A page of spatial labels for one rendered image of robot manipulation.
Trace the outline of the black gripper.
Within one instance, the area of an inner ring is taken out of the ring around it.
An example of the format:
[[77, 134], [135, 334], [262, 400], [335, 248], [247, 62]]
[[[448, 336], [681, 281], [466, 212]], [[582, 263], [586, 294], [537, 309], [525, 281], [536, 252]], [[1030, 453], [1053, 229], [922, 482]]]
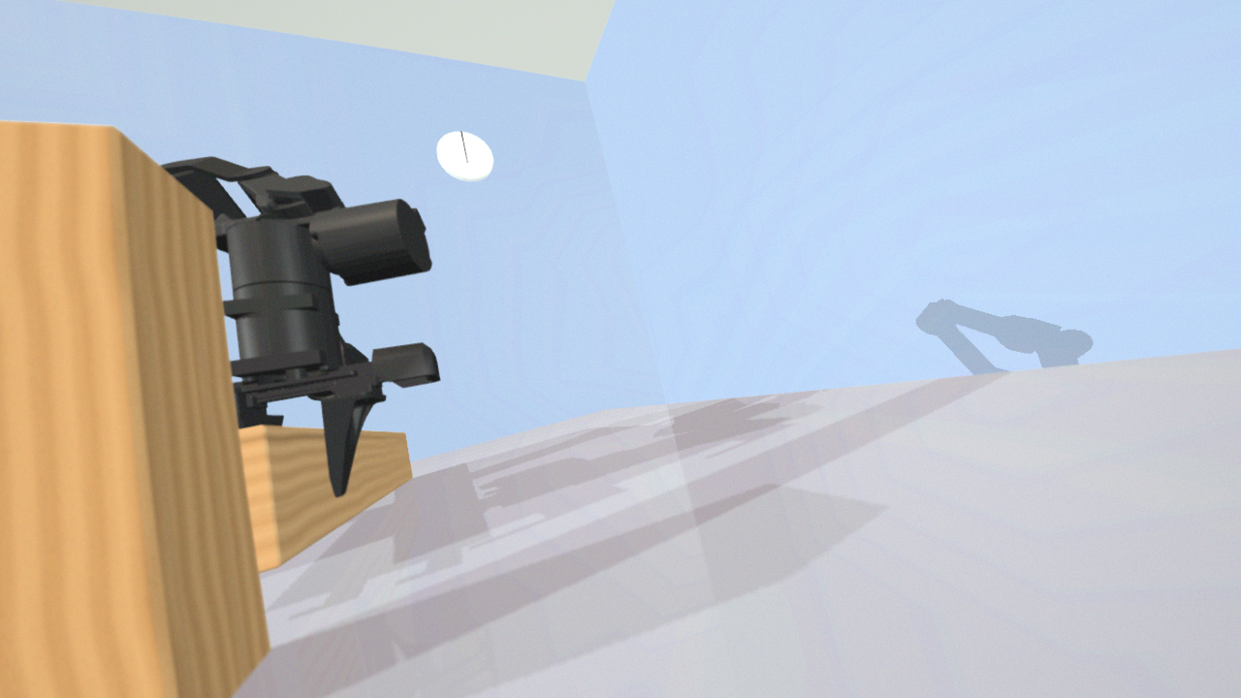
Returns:
[[369, 410], [386, 400], [382, 383], [441, 381], [437, 355], [423, 343], [377, 348], [372, 361], [344, 365], [334, 296], [319, 286], [244, 286], [223, 301], [223, 315], [236, 320], [240, 344], [240, 361], [230, 361], [232, 376], [242, 378], [232, 383], [240, 428], [282, 426], [284, 416], [268, 415], [268, 402], [335, 394], [321, 400], [335, 496], [346, 496], [359, 433]]

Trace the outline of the light wooden post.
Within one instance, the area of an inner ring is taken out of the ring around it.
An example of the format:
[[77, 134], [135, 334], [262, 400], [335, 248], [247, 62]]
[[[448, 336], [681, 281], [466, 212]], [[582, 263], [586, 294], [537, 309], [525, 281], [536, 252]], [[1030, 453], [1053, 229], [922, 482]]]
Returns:
[[213, 212], [0, 120], [0, 698], [231, 698], [271, 652]]

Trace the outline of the wooden board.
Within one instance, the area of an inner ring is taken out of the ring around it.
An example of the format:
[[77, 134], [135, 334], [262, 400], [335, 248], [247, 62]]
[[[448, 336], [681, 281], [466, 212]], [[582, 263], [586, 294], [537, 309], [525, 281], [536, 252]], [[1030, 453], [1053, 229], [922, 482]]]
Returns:
[[324, 428], [240, 428], [258, 571], [280, 568], [413, 478], [406, 432], [361, 431], [346, 496], [330, 486]]

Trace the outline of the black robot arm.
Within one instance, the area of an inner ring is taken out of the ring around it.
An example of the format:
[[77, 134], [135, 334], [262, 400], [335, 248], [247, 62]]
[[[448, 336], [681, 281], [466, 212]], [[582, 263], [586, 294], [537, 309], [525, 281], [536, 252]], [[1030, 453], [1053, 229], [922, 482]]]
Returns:
[[[232, 293], [267, 282], [329, 289], [429, 272], [429, 242], [417, 207], [403, 199], [347, 206], [324, 178], [283, 178], [216, 156], [163, 164], [213, 212], [216, 250], [230, 255]], [[237, 183], [261, 215], [244, 219], [217, 181]]]

